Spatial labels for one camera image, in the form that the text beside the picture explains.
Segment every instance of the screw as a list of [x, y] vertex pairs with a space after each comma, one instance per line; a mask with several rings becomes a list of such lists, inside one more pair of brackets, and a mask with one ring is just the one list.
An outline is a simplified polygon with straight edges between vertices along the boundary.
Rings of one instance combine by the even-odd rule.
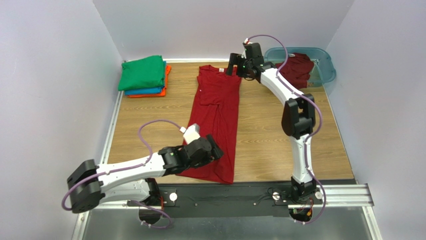
[[168, 198], [174, 202], [176, 201], [176, 199], [178, 199], [178, 195], [175, 192], [170, 193], [170, 195], [168, 196]]
[[275, 201], [278, 201], [278, 200], [280, 200], [280, 194], [278, 193], [278, 192], [274, 192], [274, 193], [272, 193], [272, 198], [275, 200]]

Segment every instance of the orange folded shirt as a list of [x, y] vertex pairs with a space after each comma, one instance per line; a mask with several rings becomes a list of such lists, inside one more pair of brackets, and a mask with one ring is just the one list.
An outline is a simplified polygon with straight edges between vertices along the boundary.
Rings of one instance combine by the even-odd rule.
[[160, 93], [156, 94], [139, 94], [139, 95], [127, 95], [128, 98], [147, 98], [147, 97], [164, 97], [166, 95], [166, 89], [167, 89], [167, 82], [169, 78], [169, 73], [172, 70], [172, 66], [166, 65], [165, 66], [165, 80], [164, 80], [164, 87], [162, 88]]

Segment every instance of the red cloth in bin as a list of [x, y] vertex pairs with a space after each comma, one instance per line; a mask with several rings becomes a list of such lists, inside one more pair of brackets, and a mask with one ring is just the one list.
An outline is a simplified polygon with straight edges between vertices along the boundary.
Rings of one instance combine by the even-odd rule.
[[[289, 56], [288, 61], [279, 73], [293, 85], [296, 89], [308, 87], [308, 80], [311, 77], [309, 73], [314, 68], [311, 59], [302, 53], [293, 53], [295, 56]], [[283, 63], [277, 63], [275, 66], [279, 68]]]

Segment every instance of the red t-shirt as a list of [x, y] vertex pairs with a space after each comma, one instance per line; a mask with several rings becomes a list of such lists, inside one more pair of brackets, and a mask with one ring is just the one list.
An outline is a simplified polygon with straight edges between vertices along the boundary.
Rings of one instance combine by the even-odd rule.
[[194, 123], [200, 126], [201, 137], [211, 134], [222, 149], [223, 157], [205, 166], [190, 168], [179, 176], [224, 184], [234, 182], [241, 78], [228, 76], [226, 71], [211, 65], [199, 67], [198, 89], [188, 123], [188, 126]]

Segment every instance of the blue folded shirt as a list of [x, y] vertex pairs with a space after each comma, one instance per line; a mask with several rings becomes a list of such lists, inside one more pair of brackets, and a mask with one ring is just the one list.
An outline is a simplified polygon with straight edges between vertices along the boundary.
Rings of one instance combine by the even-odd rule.
[[[166, 69], [166, 61], [163, 61], [164, 69]], [[164, 79], [166, 79], [166, 71], [164, 70]], [[149, 87], [149, 88], [140, 88], [133, 90], [124, 91], [124, 95], [143, 95], [143, 94], [159, 94], [165, 86]]]

